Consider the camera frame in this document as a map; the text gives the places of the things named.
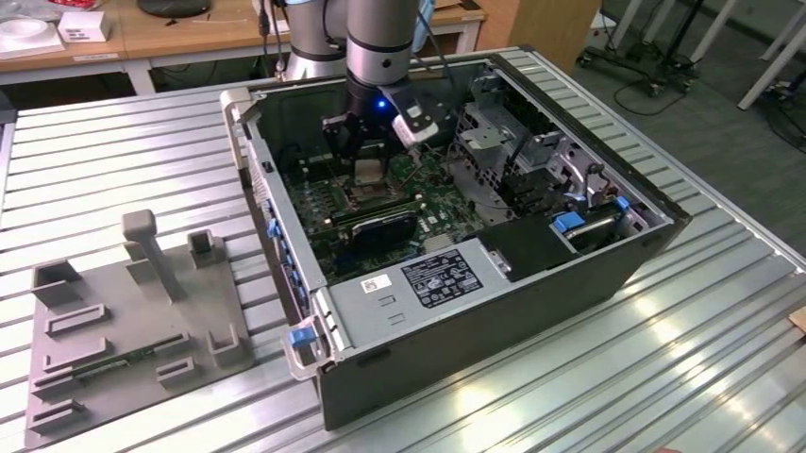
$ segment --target slotted metal surface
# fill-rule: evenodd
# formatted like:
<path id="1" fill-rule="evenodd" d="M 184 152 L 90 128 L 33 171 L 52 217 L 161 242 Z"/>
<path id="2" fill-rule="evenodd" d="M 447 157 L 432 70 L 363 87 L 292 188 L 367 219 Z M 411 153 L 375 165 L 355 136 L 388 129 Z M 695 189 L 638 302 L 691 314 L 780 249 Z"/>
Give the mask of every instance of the slotted metal surface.
<path id="1" fill-rule="evenodd" d="M 80 270 L 123 260 L 120 215 L 143 207 L 163 247 L 197 228 L 227 239 L 257 366 L 53 451 L 806 448 L 806 347 L 786 319 L 806 301 L 802 258 L 548 63 L 503 55 L 695 216 L 612 299 L 327 432 L 313 387 L 291 378 L 280 351 L 221 88 L 30 110 L 0 198 L 0 452 L 24 449 L 30 268 L 64 256 Z"/>

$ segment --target gray carpet floor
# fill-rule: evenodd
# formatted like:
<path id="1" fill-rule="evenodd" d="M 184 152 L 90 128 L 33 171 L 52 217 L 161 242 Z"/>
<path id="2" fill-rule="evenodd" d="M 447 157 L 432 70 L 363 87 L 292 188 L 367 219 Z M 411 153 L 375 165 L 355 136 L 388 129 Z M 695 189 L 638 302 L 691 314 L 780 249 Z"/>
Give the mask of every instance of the gray carpet floor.
<path id="1" fill-rule="evenodd" d="M 619 16 L 628 0 L 607 0 L 604 10 Z M 646 0 L 634 26 L 640 28 L 655 1 Z M 670 41 L 687 6 L 678 4 L 660 30 L 659 41 Z M 683 41 L 682 54 L 690 55 L 706 33 L 711 19 L 699 14 Z M 614 91 L 639 78 L 635 73 L 594 62 L 576 68 L 574 79 L 634 124 L 655 143 L 735 203 L 746 213 L 806 255 L 806 154 L 792 149 L 771 132 L 760 107 L 735 107 L 767 63 L 758 59 L 767 45 L 724 27 L 699 65 L 702 78 L 688 95 L 662 114 L 644 117 L 622 109 Z M 806 66 L 792 60 L 782 73 L 791 78 Z M 638 88 L 619 96 L 630 109 L 650 112 L 679 94 L 666 90 L 650 98 Z M 806 108 L 790 110 L 806 125 Z"/>

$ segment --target motherboard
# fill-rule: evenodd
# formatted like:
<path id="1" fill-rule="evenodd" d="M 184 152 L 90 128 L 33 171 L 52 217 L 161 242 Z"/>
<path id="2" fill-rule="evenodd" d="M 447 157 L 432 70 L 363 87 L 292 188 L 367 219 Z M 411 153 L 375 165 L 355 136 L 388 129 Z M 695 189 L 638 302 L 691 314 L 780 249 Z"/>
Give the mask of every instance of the motherboard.
<path id="1" fill-rule="evenodd" d="M 331 284 L 431 253 L 484 228 L 439 151 L 397 155 L 385 172 L 359 168 L 355 176 L 340 174 L 333 161 L 299 162 L 301 173 L 285 177 Z"/>

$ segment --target product label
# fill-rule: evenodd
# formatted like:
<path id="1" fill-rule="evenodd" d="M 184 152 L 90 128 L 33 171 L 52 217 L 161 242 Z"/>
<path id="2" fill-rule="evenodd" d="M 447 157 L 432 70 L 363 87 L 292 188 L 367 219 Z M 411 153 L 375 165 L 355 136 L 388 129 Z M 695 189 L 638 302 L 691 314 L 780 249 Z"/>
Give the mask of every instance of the product label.
<path id="1" fill-rule="evenodd" d="M 405 266 L 401 271 L 419 297 L 419 303 L 427 309 L 483 288 L 457 250 Z"/>
<path id="2" fill-rule="evenodd" d="M 96 55 L 81 55 L 73 57 L 73 61 L 97 61 L 98 59 L 117 59 L 117 54 L 96 54 Z"/>
<path id="3" fill-rule="evenodd" d="M 361 288 L 364 289 L 364 294 L 369 294 L 372 291 L 377 291 L 391 285 L 392 281 L 389 280 L 389 276 L 387 276 L 385 274 L 361 281 Z"/>

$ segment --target cable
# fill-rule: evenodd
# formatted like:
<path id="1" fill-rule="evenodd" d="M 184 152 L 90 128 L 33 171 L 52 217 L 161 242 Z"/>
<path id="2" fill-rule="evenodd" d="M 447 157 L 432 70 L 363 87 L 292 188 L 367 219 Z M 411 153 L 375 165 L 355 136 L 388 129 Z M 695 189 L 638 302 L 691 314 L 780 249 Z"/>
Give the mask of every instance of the cable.
<path id="1" fill-rule="evenodd" d="M 607 20 L 604 19 L 604 0 L 602 0 L 599 6 L 599 16 L 602 16 L 602 28 L 604 28 L 604 34 L 607 35 L 607 42 L 604 43 L 604 50 L 614 55 L 616 55 L 616 50 L 614 47 L 614 36 L 610 33 L 610 28 L 607 28 Z"/>
<path id="2" fill-rule="evenodd" d="M 181 83 L 183 85 L 188 85 L 189 82 L 187 80 L 183 80 L 181 78 L 179 78 L 177 76 L 175 76 L 171 72 L 167 72 L 164 68 L 153 68 L 163 76 L 165 76 L 167 78 L 169 78 L 171 80 L 173 80 L 175 82 Z M 211 72 L 207 75 L 207 78 L 204 79 L 204 81 L 199 84 L 193 84 L 191 87 L 185 87 L 185 88 L 200 88 L 204 87 L 212 80 L 212 75 L 215 74 L 215 70 L 217 69 L 217 61 L 212 62 L 212 67 L 211 67 Z"/>
<path id="3" fill-rule="evenodd" d="M 683 98 L 686 97 L 686 93 L 680 94 L 680 97 L 678 97 L 674 101 L 671 101 L 668 104 L 666 104 L 660 109 L 658 109 L 655 111 L 638 111 L 638 110 L 630 109 L 627 106 L 623 105 L 623 103 L 618 99 L 618 95 L 626 89 L 628 89 L 631 87 L 635 87 L 640 82 L 643 82 L 643 80 L 644 80 L 644 78 L 640 78 L 639 80 L 627 83 L 623 87 L 620 87 L 618 90 L 615 90 L 615 92 L 614 92 L 614 101 L 615 101 L 615 103 L 618 104 L 619 107 L 622 107 L 624 110 L 627 110 L 630 113 L 634 113 L 635 115 L 639 115 L 639 116 L 656 116 L 656 115 L 660 115 L 671 106 L 674 106 L 678 102 L 680 102 L 683 100 Z"/>
<path id="4" fill-rule="evenodd" d="M 425 18 L 423 17 L 423 13 L 419 9 L 416 10 L 416 17 L 419 18 L 419 21 L 425 26 L 425 33 L 428 33 L 428 39 L 431 40 L 431 44 L 433 45 L 433 48 L 436 50 L 436 55 L 439 56 L 439 62 L 441 63 L 441 67 L 444 68 L 443 69 L 444 74 L 448 76 L 448 81 L 451 82 L 452 102 L 451 102 L 449 110 L 453 110 L 453 108 L 456 107 L 453 104 L 457 103 L 457 101 L 459 101 L 459 97 L 456 96 L 457 89 L 456 89 L 456 80 L 453 79 L 453 72 L 451 71 L 451 66 L 448 66 L 448 60 L 444 59 L 441 50 L 439 50 L 439 44 L 436 43 L 436 37 L 433 36 L 433 31 L 431 30 L 431 25 L 428 25 L 428 21 L 425 21 Z"/>
<path id="5" fill-rule="evenodd" d="M 778 111 L 780 112 L 783 117 L 788 120 L 788 122 L 792 124 L 792 126 L 795 127 L 795 129 L 800 133 L 800 135 L 806 136 L 806 130 L 803 130 L 803 127 L 800 127 L 800 125 L 796 123 L 795 118 L 792 118 L 790 116 L 790 114 L 786 112 L 784 109 L 780 108 L 780 106 L 778 106 Z"/>
<path id="6" fill-rule="evenodd" d="M 783 134 L 780 132 L 778 132 L 778 130 L 775 129 L 775 126 L 772 124 L 772 118 L 770 117 L 770 115 L 766 115 L 767 117 L 767 127 L 770 128 L 770 132 L 772 134 L 775 134 L 778 136 L 778 138 L 788 145 L 792 147 L 792 149 L 802 154 L 806 154 L 806 150 L 796 144 L 792 143 L 790 141 L 790 139 L 787 137 L 783 136 Z"/>
<path id="7" fill-rule="evenodd" d="M 280 7 L 280 9 L 281 15 L 287 18 L 288 15 L 285 14 L 285 7 Z M 272 11 L 272 27 L 275 28 L 275 38 L 277 39 L 277 65 L 275 69 L 277 69 L 277 72 L 281 73 L 285 71 L 285 60 L 281 57 L 280 28 L 277 27 L 277 14 L 275 13 L 276 11 Z"/>
<path id="8" fill-rule="evenodd" d="M 261 66 L 263 66 L 263 75 L 265 77 L 272 76 L 272 72 L 268 70 L 268 33 L 269 33 L 269 25 L 268 25 L 268 13 L 265 12 L 265 0 L 260 0 L 260 12 L 257 14 L 257 33 L 263 38 L 263 57 L 261 57 Z"/>
<path id="9" fill-rule="evenodd" d="M 468 200 L 468 201 L 472 201 L 472 202 L 473 202 L 476 205 L 481 205 L 481 206 L 484 206 L 485 208 L 489 208 L 489 209 L 492 209 L 492 210 L 511 210 L 511 207 L 510 207 L 510 206 L 503 207 L 503 206 L 492 206 L 492 205 L 487 205 L 487 204 L 484 204 L 484 203 L 481 203 L 481 202 L 476 201 L 475 199 L 472 199 L 472 198 L 469 198 L 469 197 L 467 197 L 467 200 Z"/>
<path id="10" fill-rule="evenodd" d="M 163 71 L 165 71 L 167 73 L 173 73 L 173 74 L 180 74 L 188 71 L 191 67 L 191 64 L 185 64 L 185 66 L 181 69 L 168 69 L 168 68 L 163 68 Z"/>
<path id="11" fill-rule="evenodd" d="M 655 19 L 655 13 L 658 12 L 658 8 L 660 7 L 662 3 L 663 3 L 663 0 L 658 0 L 658 3 L 652 6 L 652 10 L 650 11 L 650 15 L 646 18 L 646 22 L 643 23 L 643 26 L 640 27 L 640 32 L 638 33 L 638 36 L 640 37 L 640 39 L 643 39 L 643 32 L 646 31 L 646 27 L 650 26 L 650 23 L 652 22 L 652 19 Z"/>
<path id="12" fill-rule="evenodd" d="M 324 41 L 336 47 L 341 47 L 332 36 L 329 36 L 329 32 L 327 31 L 327 5 L 329 4 L 329 0 L 324 0 L 323 4 L 323 33 L 324 33 Z"/>

